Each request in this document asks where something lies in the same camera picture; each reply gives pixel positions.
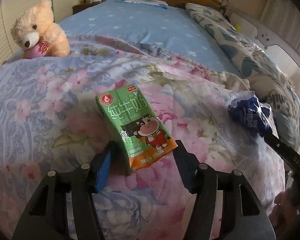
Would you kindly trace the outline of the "person's right hand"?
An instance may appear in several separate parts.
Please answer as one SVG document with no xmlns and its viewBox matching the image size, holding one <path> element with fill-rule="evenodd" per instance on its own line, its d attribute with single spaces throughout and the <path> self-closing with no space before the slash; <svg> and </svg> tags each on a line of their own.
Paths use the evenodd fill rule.
<svg viewBox="0 0 300 240">
<path fill-rule="evenodd" d="M 291 188 L 280 192 L 274 199 L 275 206 L 269 215 L 276 239 L 279 239 L 299 215 L 300 205 L 293 205 Z"/>
</svg>

